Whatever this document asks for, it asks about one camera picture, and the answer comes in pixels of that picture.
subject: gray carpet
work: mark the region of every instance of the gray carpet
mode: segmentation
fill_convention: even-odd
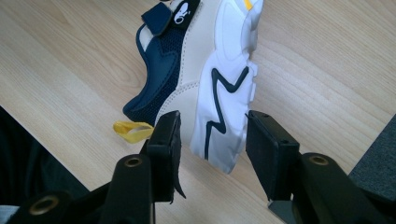
[[[355,166],[349,177],[361,189],[396,201],[396,116]]]

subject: velcro strap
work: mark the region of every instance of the velcro strap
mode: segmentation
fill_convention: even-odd
[[[164,3],[159,3],[144,13],[142,19],[154,36],[161,35],[172,19],[172,11]]]
[[[171,25],[179,29],[187,30],[200,2],[200,0],[184,0],[180,2],[174,11]]]

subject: wood grain surface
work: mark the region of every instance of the wood grain surface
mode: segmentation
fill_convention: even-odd
[[[134,39],[157,3],[0,0],[0,104],[89,189],[142,146],[112,124],[146,82]],[[396,2],[267,0],[252,60],[252,109],[349,173],[396,113]],[[186,147],[180,166],[187,200],[158,223],[281,223],[245,152],[230,175]]]

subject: black fabric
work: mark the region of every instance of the black fabric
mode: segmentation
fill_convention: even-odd
[[[0,204],[21,205],[49,190],[89,191],[0,107]]]

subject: black zigzag design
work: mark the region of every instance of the black zigzag design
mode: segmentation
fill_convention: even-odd
[[[210,120],[206,124],[206,137],[205,137],[205,159],[206,160],[208,159],[208,154],[209,154],[209,140],[210,140],[210,135],[212,134],[212,128],[213,127],[216,128],[222,134],[227,133],[227,128],[225,126],[224,117],[222,116],[221,108],[219,105],[218,81],[220,81],[220,83],[225,87],[227,92],[234,93],[242,85],[242,82],[244,81],[244,79],[247,75],[248,75],[248,67],[245,67],[244,70],[242,71],[241,75],[239,76],[238,80],[233,85],[230,82],[228,82],[224,76],[221,75],[221,73],[218,71],[218,69],[216,69],[216,68],[212,69],[213,97],[215,100],[216,110],[217,110],[218,116],[219,116],[219,122]]]

